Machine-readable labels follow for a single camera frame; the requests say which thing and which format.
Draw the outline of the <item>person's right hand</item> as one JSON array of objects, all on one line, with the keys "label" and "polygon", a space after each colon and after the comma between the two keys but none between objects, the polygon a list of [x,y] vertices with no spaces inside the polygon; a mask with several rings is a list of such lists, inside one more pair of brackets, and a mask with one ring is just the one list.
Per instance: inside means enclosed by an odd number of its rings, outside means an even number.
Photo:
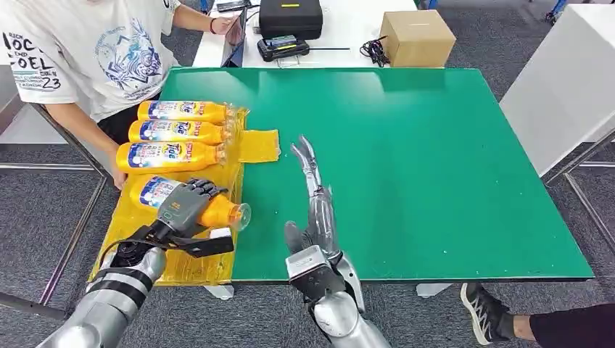
[{"label": "person's right hand", "polygon": [[115,187],[122,191],[125,185],[125,181],[127,179],[127,174],[123,173],[115,163],[110,165],[110,173],[114,182]]}]

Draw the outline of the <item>person's left hand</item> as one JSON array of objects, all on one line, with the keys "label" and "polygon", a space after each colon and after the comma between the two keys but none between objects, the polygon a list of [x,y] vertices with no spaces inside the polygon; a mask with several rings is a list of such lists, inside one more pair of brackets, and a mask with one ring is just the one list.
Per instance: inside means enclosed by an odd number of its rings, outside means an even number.
[{"label": "person's left hand", "polygon": [[215,35],[225,35],[237,19],[237,16],[212,18],[210,21],[210,32]]}]

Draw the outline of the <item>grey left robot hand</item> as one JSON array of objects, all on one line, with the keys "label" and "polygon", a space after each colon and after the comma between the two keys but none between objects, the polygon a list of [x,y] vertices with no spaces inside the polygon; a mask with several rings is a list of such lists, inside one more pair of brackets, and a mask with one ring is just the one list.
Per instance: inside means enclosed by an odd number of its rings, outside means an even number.
[{"label": "grey left robot hand", "polygon": [[228,192],[208,179],[191,178],[175,187],[157,210],[153,229],[169,230],[174,236],[191,238],[201,228],[217,228],[220,223],[206,222],[207,208],[217,197]]}]

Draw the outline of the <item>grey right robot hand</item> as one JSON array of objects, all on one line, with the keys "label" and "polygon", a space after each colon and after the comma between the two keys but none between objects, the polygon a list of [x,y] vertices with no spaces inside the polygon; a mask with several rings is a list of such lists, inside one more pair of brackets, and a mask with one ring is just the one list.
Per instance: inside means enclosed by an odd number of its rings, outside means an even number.
[{"label": "grey right robot hand", "polygon": [[308,219],[304,229],[297,227],[294,221],[284,225],[284,238],[291,254],[317,245],[326,258],[337,264],[342,258],[339,247],[331,188],[323,185],[320,169],[312,144],[304,135],[297,144],[291,144],[291,150],[300,162],[308,193]]}]

